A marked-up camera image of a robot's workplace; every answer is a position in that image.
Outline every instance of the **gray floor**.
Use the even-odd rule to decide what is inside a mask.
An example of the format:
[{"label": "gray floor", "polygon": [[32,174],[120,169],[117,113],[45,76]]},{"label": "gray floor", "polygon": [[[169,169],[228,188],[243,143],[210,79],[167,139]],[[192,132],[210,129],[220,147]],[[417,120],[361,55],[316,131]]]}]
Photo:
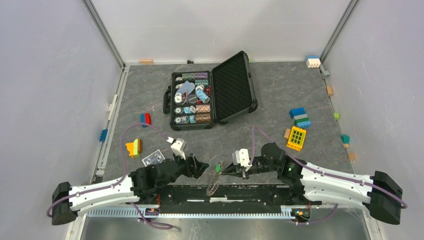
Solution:
[{"label": "gray floor", "polygon": [[[330,209],[312,209],[311,221]],[[157,230],[132,218],[88,217],[82,240],[369,240],[362,212],[338,209],[326,222],[296,226],[283,219],[161,219],[175,229]]]},{"label": "gray floor", "polygon": [[[262,127],[268,135],[285,146],[283,138],[286,128],[293,126],[289,111],[304,107],[312,125],[307,129],[303,149],[299,152],[288,149],[300,159],[312,162],[324,168],[352,172],[347,152],[340,138],[340,130],[333,117],[330,99],[320,72],[316,68],[307,68],[304,62],[264,62],[251,63],[250,69],[254,83],[258,109],[236,118],[226,125],[215,125],[212,129],[174,131],[169,126],[170,115],[162,112],[163,96],[171,83],[173,72],[212,70],[217,64],[172,64],[131,66],[126,80],[119,116],[116,122],[104,181],[112,180],[123,174],[120,153],[120,140],[124,130],[140,121],[140,114],[150,113],[152,124],[167,135],[187,141],[186,154],[193,153],[202,162],[215,166],[219,161],[225,165],[232,162],[232,153],[241,148],[252,150],[252,126]],[[143,141],[143,152],[139,158],[127,156],[128,172],[143,167],[142,158],[160,149],[166,158],[172,157],[170,145],[153,129],[135,127],[125,136],[124,142],[135,138]],[[267,140],[256,137],[256,156]],[[209,167],[199,179],[181,176],[177,184],[208,184]],[[232,176],[222,176],[221,183],[279,183],[275,173],[251,175],[249,180]]]}]

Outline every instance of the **playing card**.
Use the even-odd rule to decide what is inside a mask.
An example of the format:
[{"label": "playing card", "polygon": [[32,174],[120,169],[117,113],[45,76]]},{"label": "playing card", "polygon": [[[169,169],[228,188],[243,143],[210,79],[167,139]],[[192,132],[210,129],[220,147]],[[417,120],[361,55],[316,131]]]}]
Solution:
[{"label": "playing card", "polygon": [[147,167],[149,165],[155,165],[161,163],[165,159],[164,155],[162,154],[161,150],[156,150],[152,154],[148,155],[147,157],[143,158],[141,161],[143,162],[144,166]]}]

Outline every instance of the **wooden cube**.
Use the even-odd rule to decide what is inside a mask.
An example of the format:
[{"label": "wooden cube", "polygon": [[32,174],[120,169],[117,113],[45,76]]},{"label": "wooden cube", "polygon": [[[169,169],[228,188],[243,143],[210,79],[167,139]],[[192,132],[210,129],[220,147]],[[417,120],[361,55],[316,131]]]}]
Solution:
[{"label": "wooden cube", "polygon": [[327,95],[331,97],[333,95],[333,88],[331,86],[327,86]]}]

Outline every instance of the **stacked blocks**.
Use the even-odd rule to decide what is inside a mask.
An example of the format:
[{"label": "stacked blocks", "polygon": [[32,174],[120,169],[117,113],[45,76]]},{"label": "stacked blocks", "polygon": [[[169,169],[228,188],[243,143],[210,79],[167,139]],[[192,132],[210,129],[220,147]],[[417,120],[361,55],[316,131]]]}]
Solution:
[{"label": "stacked blocks", "polygon": [[[145,124],[152,124],[152,119],[150,118],[150,114],[149,113],[143,113],[140,116],[140,122],[141,123],[145,123]],[[142,125],[143,128],[148,128],[149,126],[146,125]]]},{"label": "stacked blocks", "polygon": [[131,158],[140,157],[140,154],[143,151],[142,140],[140,138],[137,138],[134,142],[126,143],[125,145]]},{"label": "stacked blocks", "polygon": [[319,68],[321,66],[320,56],[307,56],[306,66],[308,68]]},{"label": "stacked blocks", "polygon": [[104,143],[106,141],[106,135],[108,135],[108,130],[103,129],[100,134],[100,142]]},{"label": "stacked blocks", "polygon": [[304,146],[306,136],[306,130],[298,128],[298,127],[292,127],[290,132],[290,137],[287,142],[287,147],[300,151],[302,150]]},{"label": "stacked blocks", "polygon": [[306,115],[305,109],[303,107],[295,108],[290,110],[290,117],[294,120],[294,125],[301,129],[307,129],[311,126],[311,121]]}]

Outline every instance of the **yellow lego brick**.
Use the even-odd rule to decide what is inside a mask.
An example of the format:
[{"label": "yellow lego brick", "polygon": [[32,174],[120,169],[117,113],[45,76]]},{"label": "yellow lego brick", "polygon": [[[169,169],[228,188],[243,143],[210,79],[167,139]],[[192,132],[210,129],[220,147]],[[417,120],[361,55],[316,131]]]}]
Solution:
[{"label": "yellow lego brick", "polygon": [[306,130],[293,126],[291,128],[290,137],[288,138],[287,147],[300,151],[304,146]]}]

